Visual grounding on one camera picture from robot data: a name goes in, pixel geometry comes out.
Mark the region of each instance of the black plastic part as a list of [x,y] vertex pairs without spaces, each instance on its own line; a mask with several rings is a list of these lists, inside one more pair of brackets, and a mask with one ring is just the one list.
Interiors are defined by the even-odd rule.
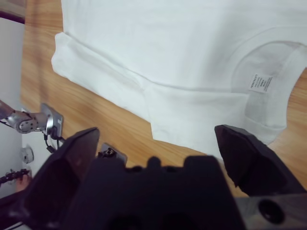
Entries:
[[8,213],[22,193],[21,191],[0,199],[0,230],[7,229],[19,222],[16,218],[10,217]]
[[126,169],[98,158],[78,190],[62,230],[245,229],[214,157],[188,157],[184,167]]
[[258,208],[262,216],[272,224],[282,224],[285,219],[283,210],[271,200],[261,200]]
[[227,125],[216,126],[215,133],[229,177],[249,196],[306,193],[279,157],[254,135]]
[[59,229],[71,201],[95,157],[99,130],[91,128],[68,138],[55,151],[10,211],[33,230]]

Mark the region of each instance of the wooden surface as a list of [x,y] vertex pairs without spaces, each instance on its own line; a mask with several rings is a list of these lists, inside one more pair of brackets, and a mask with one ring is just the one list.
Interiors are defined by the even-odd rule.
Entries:
[[[100,130],[99,146],[107,142],[128,156],[128,166],[145,166],[151,156],[163,165],[182,165],[191,149],[152,139],[150,124],[53,72],[54,36],[63,31],[60,0],[28,0],[22,66],[22,103],[38,112],[47,103],[64,115],[63,136],[89,127]],[[271,148],[307,188],[307,71],[298,80],[288,105],[288,128]],[[244,196],[227,178],[232,193]]]

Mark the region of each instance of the wood grain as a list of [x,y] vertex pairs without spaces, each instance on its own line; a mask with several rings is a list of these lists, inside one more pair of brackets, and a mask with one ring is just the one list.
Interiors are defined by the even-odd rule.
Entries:
[[[63,136],[98,127],[103,142],[128,156],[128,166],[145,166],[151,156],[163,165],[182,165],[189,155],[202,153],[152,139],[150,124],[100,96],[53,72],[54,36],[63,31],[60,0],[28,0],[22,66],[22,103],[39,111],[47,103],[64,115]],[[288,128],[271,145],[307,187],[307,72],[296,84],[288,106]],[[235,196],[244,196],[226,177]]]

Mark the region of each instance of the white fabric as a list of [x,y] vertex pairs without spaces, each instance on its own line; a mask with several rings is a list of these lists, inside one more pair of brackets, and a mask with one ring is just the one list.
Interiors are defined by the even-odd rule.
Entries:
[[[264,143],[307,65],[305,0],[62,0],[53,69],[149,121],[153,138],[220,157],[214,126]],[[266,91],[251,88],[259,76]]]

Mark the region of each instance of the care tag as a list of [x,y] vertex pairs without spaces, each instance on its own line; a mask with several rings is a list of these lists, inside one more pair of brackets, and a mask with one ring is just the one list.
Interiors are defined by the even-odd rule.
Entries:
[[272,78],[273,77],[270,76],[255,74],[250,81],[248,89],[255,92],[267,93]]

